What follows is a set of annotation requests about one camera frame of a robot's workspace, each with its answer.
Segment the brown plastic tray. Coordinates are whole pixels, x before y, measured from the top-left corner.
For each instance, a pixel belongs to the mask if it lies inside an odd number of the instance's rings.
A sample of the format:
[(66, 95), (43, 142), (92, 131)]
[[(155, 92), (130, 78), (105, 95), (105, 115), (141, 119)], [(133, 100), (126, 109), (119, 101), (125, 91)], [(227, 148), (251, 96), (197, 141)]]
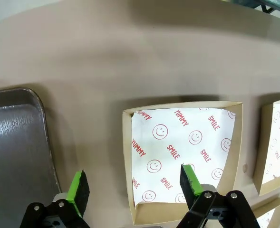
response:
[(40, 98), (0, 90), (0, 228), (18, 228), (29, 204), (48, 205), (59, 192)]

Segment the dark green metal frame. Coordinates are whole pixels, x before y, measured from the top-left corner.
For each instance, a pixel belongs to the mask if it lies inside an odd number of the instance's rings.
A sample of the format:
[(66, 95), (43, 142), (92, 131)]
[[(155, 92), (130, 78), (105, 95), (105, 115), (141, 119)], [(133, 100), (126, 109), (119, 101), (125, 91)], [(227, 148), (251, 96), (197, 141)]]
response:
[(248, 8), (261, 7), (262, 11), (268, 14), (278, 10), (280, 11), (280, 0), (222, 0)]

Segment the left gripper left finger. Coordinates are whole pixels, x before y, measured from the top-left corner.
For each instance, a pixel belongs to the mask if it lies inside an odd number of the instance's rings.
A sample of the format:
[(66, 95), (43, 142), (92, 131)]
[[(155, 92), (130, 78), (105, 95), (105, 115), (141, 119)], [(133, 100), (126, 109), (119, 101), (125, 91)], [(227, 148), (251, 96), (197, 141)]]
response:
[(29, 204), (19, 228), (90, 228), (83, 219), (89, 194), (86, 173), (78, 171), (68, 192), (57, 194), (51, 204)]

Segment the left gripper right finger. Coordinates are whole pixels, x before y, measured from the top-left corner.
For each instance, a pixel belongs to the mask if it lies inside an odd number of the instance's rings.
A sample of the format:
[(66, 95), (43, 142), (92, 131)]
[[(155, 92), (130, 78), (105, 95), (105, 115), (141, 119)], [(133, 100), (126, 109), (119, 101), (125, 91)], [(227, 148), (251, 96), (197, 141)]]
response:
[(222, 228), (260, 228), (244, 194), (233, 190), (221, 195), (205, 190), (191, 165), (181, 165), (180, 186), (188, 212), (176, 228), (207, 228), (209, 220), (216, 220)]

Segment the cardboard donut box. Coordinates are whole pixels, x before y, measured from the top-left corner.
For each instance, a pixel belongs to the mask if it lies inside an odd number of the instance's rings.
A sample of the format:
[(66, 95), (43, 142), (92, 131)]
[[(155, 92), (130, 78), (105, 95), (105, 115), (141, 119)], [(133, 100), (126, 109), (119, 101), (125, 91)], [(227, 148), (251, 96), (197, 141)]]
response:
[(180, 220), (187, 211), (184, 203), (134, 203), (132, 183), (132, 116), (136, 111), (170, 109), (170, 108), (216, 108), (225, 109), (235, 113), (235, 123), (232, 134), (229, 154), (224, 166), (222, 177), (216, 188), (220, 194), (225, 194), (234, 189), (241, 152), (241, 133), (243, 121), (243, 104), (232, 101), (199, 101), (185, 103), (158, 104), (144, 106), (123, 111), (123, 153), (126, 171), (126, 187), (132, 220), (135, 225), (152, 225)]
[(276, 219), (276, 225), (275, 228), (280, 228), (280, 198), (276, 198), (272, 201), (268, 202), (261, 202), (255, 206), (252, 207), (253, 213), (256, 217), (256, 220), (261, 215), (265, 214), (266, 212), (276, 209), (275, 210), (275, 219)]
[(261, 109), (260, 138), (255, 171), (253, 175), (253, 183), (260, 196), (280, 188), (280, 177), (277, 177), (276, 179), (271, 180), (265, 184), (262, 183), (267, 157), (267, 134), (270, 132), (271, 104), (265, 105)]

